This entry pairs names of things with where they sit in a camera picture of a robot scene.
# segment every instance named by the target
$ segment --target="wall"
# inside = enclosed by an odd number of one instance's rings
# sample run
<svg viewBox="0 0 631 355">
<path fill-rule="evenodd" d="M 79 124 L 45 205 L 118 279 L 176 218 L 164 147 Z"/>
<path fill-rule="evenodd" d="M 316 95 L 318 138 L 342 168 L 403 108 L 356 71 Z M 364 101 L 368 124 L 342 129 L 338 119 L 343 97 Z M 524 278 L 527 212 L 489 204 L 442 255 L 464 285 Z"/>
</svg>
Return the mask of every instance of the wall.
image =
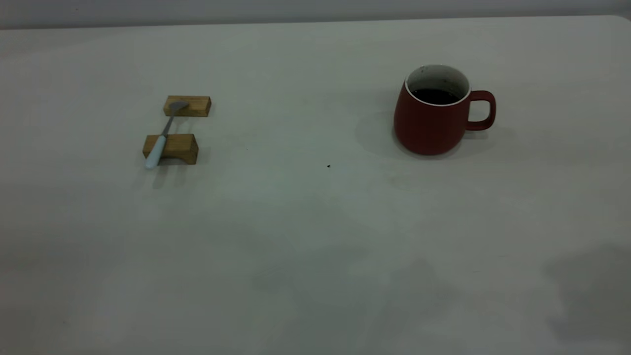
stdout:
<svg viewBox="0 0 631 355">
<path fill-rule="evenodd" d="M 4 0 L 0 28 L 617 13 L 631 0 Z"/>
</svg>

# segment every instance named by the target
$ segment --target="mug handle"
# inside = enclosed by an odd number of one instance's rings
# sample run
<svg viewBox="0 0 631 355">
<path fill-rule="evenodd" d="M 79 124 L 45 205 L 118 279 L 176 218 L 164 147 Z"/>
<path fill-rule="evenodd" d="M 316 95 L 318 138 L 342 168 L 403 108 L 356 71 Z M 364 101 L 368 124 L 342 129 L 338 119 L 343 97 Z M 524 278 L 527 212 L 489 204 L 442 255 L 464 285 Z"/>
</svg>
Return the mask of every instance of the mug handle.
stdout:
<svg viewBox="0 0 631 355">
<path fill-rule="evenodd" d="M 493 126 L 495 122 L 495 96 L 492 93 L 484 90 L 471 92 L 471 101 L 488 101 L 491 106 L 491 110 L 488 113 L 487 119 L 479 122 L 467 122 L 467 131 L 483 131 Z"/>
</svg>

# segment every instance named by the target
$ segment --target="spoon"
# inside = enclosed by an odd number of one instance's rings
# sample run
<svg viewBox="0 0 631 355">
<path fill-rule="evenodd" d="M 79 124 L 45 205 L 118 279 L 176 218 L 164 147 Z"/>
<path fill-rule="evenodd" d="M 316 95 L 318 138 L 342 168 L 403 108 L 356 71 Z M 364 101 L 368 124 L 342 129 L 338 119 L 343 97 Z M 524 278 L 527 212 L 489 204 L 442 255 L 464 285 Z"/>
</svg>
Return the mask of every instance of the spoon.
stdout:
<svg viewBox="0 0 631 355">
<path fill-rule="evenodd" d="M 158 162 L 160 161 L 160 156 L 162 155 L 162 150 L 164 149 L 164 144 L 167 142 L 167 133 L 168 129 L 171 128 L 173 117 L 175 116 L 175 113 L 177 111 L 185 108 L 188 105 L 189 103 L 186 101 L 175 101 L 168 106 L 168 108 L 171 110 L 171 118 L 168 119 L 168 123 L 164 127 L 162 134 L 158 137 L 158 140 L 153 145 L 153 149 L 151 149 L 151 153 L 149 153 L 149 156 L 147 156 L 147 160 L 144 162 L 145 168 L 153 169 L 154 167 L 156 167 L 156 165 L 158 165 Z"/>
</svg>

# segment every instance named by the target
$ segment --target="metal spoon head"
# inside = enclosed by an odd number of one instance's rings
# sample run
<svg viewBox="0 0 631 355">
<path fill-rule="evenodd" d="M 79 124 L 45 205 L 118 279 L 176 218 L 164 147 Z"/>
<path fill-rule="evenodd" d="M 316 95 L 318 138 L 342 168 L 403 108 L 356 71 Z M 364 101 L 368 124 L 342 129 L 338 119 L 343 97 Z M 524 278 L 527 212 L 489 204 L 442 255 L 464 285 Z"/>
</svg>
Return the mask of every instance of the metal spoon head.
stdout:
<svg viewBox="0 0 631 355">
<path fill-rule="evenodd" d="M 188 106 L 189 103 L 186 101 L 175 101 L 172 102 L 168 108 L 171 110 L 171 116 L 173 116 L 177 111 L 179 111 L 180 109 L 185 108 L 186 106 Z"/>
</svg>

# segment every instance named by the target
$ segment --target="mug rim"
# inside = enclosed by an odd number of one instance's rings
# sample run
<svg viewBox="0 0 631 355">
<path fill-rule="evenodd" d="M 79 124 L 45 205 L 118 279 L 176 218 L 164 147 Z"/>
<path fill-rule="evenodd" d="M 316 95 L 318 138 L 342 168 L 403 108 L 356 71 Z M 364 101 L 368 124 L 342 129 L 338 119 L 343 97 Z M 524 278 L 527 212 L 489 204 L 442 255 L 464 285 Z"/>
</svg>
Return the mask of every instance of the mug rim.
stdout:
<svg viewBox="0 0 631 355">
<path fill-rule="evenodd" d="M 410 75 L 412 75 L 414 72 L 416 72 L 417 70 L 419 70 L 421 68 L 429 68 L 431 66 L 441 66 L 441 67 L 449 68 L 451 70 L 454 70 L 454 71 L 457 71 L 458 73 L 460 73 L 467 80 L 467 87 L 468 87 L 467 88 L 467 94 L 465 96 L 463 96 L 460 100 L 458 100 L 458 101 L 456 101 L 456 102 L 454 102 L 452 104 L 446 104 L 446 105 L 430 104 L 429 102 L 425 102 L 425 101 L 419 99 L 418 97 L 412 95 L 412 92 L 410 91 L 410 88 L 408 87 L 408 80 L 410 78 Z M 419 101 L 419 102 L 421 102 L 421 103 L 423 103 L 425 105 L 435 106 L 435 107 L 449 107 L 449 106 L 458 105 L 462 101 L 466 100 L 469 97 L 469 95 L 471 95 L 471 83 L 469 82 L 469 78 L 467 78 L 467 76 L 462 71 L 459 71 L 458 69 L 456 69 L 456 68 L 454 68 L 452 66 L 446 65 L 446 64 L 426 64 L 426 65 L 421 65 L 420 67 L 418 67 L 417 69 L 414 69 L 410 74 L 408 74 L 408 76 L 405 77 L 404 85 L 405 85 L 405 90 L 408 92 L 408 94 L 410 96 L 412 96 L 413 99 L 415 99 L 416 101 Z"/>
</svg>

